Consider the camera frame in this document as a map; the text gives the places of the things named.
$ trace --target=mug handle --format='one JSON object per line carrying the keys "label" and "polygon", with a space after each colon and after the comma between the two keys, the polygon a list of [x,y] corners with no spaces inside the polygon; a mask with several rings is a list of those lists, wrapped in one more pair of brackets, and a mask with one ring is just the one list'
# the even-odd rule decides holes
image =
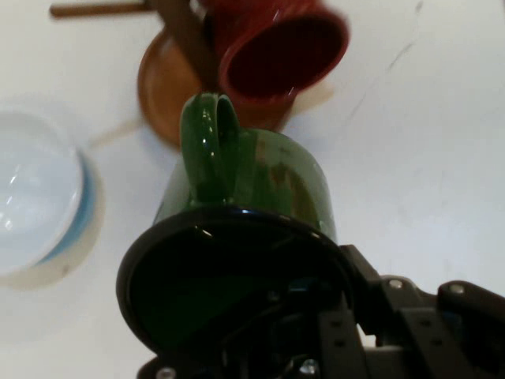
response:
{"label": "mug handle", "polygon": [[181,150],[194,201],[222,204],[230,198],[240,129],[228,96],[202,93],[184,106]]}

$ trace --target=white table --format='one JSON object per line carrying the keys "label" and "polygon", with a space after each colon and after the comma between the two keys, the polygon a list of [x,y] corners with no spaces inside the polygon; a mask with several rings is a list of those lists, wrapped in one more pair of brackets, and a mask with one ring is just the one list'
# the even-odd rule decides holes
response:
{"label": "white table", "polygon": [[[122,320],[116,273],[178,158],[136,98],[160,24],[55,23],[50,2],[0,5],[0,99],[61,115],[99,178],[99,211],[68,253],[0,280],[0,377],[128,379],[153,354]],[[463,279],[505,295],[503,1],[332,2],[350,48],[285,133],[326,172],[339,241],[426,291]]]}

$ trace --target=black plastic rim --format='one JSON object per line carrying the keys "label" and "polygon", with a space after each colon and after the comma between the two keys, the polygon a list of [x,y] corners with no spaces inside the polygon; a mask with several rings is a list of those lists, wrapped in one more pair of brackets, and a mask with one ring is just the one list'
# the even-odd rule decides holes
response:
{"label": "black plastic rim", "polygon": [[132,244],[121,262],[116,281],[116,296],[126,324],[135,336],[155,353],[161,353],[163,350],[157,346],[141,326],[130,298],[131,279],[138,264],[154,246],[170,236],[187,231],[191,227],[205,226],[230,220],[249,220],[261,222],[264,225],[284,227],[301,237],[317,241],[321,246],[320,253],[323,255],[323,259],[336,263],[335,268],[338,270],[338,281],[342,285],[348,306],[351,309],[353,308],[354,293],[350,285],[350,276],[353,271],[352,264],[340,252],[339,247],[320,231],[288,216],[234,206],[201,208],[183,212],[171,216],[149,228]]}

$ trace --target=green mug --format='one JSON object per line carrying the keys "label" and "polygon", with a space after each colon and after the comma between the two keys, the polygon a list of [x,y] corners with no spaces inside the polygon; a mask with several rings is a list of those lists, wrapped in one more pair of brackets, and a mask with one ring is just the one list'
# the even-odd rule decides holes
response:
{"label": "green mug", "polygon": [[335,240],[326,179],[314,157],[282,134],[242,129],[226,96],[189,100],[181,150],[155,223],[190,209],[237,205],[293,217]]}
{"label": "green mug", "polygon": [[180,346],[248,296],[340,281],[327,271],[336,247],[327,183],[299,144],[241,129],[226,96],[204,93],[185,105],[181,149],[155,225],[118,274],[123,317],[148,347]]}

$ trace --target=metal screw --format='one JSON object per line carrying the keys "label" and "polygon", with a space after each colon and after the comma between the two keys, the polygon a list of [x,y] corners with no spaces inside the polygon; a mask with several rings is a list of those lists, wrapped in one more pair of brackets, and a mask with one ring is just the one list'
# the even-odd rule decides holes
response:
{"label": "metal screw", "polygon": [[156,379],[175,379],[177,373],[170,367],[163,367],[156,373]]}
{"label": "metal screw", "polygon": [[465,293],[465,288],[461,284],[451,284],[449,290],[453,294],[463,295]]}
{"label": "metal screw", "polygon": [[398,279],[390,280],[389,287],[394,288],[395,290],[401,290],[403,288],[403,282]]}
{"label": "metal screw", "polygon": [[316,375],[317,371],[319,371],[319,365],[314,359],[307,359],[300,366],[300,372],[305,375]]}

